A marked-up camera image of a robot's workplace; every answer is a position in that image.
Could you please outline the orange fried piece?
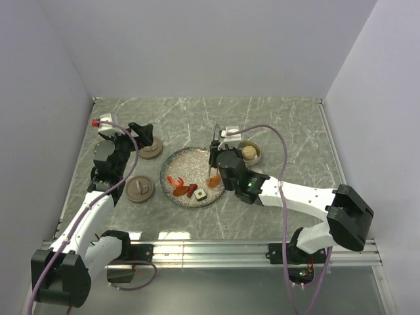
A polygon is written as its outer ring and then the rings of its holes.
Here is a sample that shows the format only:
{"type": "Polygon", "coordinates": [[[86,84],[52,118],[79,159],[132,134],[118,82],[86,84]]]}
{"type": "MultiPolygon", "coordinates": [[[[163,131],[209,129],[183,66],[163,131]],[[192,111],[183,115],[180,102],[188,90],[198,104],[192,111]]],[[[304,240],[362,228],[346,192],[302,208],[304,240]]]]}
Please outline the orange fried piece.
{"type": "Polygon", "coordinates": [[[215,188],[219,181],[221,180],[221,175],[218,173],[213,177],[209,177],[206,179],[206,184],[209,188],[215,188]]]}

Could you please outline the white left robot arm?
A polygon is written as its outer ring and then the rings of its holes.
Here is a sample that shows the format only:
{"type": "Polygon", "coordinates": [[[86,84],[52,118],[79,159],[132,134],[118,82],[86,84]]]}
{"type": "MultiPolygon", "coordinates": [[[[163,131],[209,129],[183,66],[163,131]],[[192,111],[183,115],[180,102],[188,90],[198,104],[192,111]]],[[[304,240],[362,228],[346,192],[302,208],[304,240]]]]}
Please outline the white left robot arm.
{"type": "Polygon", "coordinates": [[[126,168],[131,156],[154,142],[152,124],[131,122],[127,128],[114,121],[93,120],[102,137],[94,147],[94,166],[83,203],[68,227],[49,246],[31,258],[32,292],[27,313],[34,303],[81,307],[91,284],[110,262],[128,262],[132,257],[129,234],[107,231],[92,240],[102,221],[118,203],[133,168],[126,168]]]}

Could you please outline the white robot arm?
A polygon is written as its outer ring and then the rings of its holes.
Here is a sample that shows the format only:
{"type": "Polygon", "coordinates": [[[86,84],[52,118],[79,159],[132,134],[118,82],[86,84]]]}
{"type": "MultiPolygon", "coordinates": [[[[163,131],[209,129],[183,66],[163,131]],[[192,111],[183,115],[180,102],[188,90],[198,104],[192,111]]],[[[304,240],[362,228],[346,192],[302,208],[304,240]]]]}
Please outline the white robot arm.
{"type": "MultiPolygon", "coordinates": [[[[235,195],[248,204],[282,207],[284,211],[291,209],[319,219],[320,223],[310,228],[298,228],[288,242],[308,254],[313,254],[320,249],[339,245],[330,234],[327,223],[327,206],[332,204],[333,190],[280,182],[274,177],[252,172],[245,180],[243,190],[235,192],[235,195]]],[[[367,203],[366,205],[374,218],[372,208],[367,203]]],[[[350,242],[344,248],[361,252],[365,244],[366,240],[361,245],[350,242]]]]}

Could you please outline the beige steamed bun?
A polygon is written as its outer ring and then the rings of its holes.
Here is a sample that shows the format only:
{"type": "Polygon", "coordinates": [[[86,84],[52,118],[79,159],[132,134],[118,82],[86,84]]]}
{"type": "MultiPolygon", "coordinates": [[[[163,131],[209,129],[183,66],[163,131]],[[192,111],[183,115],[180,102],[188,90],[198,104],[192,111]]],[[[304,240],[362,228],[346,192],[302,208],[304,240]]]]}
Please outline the beige steamed bun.
{"type": "Polygon", "coordinates": [[[246,146],[242,149],[243,157],[246,160],[252,161],[258,157],[257,150],[253,146],[246,146]]]}

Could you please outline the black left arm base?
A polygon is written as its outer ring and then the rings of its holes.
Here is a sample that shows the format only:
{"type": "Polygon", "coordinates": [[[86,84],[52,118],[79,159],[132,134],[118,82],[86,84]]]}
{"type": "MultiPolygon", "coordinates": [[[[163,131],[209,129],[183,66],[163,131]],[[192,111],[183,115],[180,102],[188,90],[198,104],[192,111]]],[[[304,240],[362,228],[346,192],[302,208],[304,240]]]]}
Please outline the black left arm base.
{"type": "Polygon", "coordinates": [[[119,255],[116,258],[113,258],[112,261],[152,261],[154,245],[149,243],[132,243],[128,232],[118,230],[105,231],[99,240],[105,237],[112,237],[119,240],[121,243],[119,255]]]}

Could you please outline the silver metal tongs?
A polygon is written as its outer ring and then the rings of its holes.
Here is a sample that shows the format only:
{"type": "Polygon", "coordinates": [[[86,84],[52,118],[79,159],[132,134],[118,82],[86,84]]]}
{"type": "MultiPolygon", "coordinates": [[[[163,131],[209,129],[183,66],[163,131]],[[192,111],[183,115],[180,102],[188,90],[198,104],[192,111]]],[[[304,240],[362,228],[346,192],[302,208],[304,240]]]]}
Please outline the silver metal tongs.
{"type": "Polygon", "coordinates": [[[220,132],[221,132],[220,125],[216,123],[213,128],[213,138],[209,146],[209,169],[208,169],[207,180],[210,180],[211,178],[212,169],[216,169],[216,171],[218,171],[217,155],[218,155],[218,147],[220,144],[220,132]]]}

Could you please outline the white sushi green dot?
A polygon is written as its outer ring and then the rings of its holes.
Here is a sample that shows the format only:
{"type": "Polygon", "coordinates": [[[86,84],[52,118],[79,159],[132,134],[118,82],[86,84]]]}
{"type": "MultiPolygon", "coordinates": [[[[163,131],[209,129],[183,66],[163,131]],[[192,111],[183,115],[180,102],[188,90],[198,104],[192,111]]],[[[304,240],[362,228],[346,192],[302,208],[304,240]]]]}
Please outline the white sushi green dot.
{"type": "Polygon", "coordinates": [[[194,197],[197,201],[202,201],[202,200],[205,200],[207,198],[206,191],[203,188],[196,189],[194,191],[193,195],[194,195],[194,197]]]}

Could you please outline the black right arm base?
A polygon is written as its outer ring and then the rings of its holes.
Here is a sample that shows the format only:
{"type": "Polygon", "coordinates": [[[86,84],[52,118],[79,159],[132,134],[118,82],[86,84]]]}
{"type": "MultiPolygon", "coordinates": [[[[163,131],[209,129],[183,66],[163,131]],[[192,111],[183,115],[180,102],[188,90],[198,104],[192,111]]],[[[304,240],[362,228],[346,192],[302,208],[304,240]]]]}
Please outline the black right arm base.
{"type": "Polygon", "coordinates": [[[310,285],[316,281],[315,264],[324,264],[327,260],[327,250],[320,249],[308,254],[292,243],[270,243],[265,254],[270,264],[287,266],[288,279],[292,284],[310,285]]]}

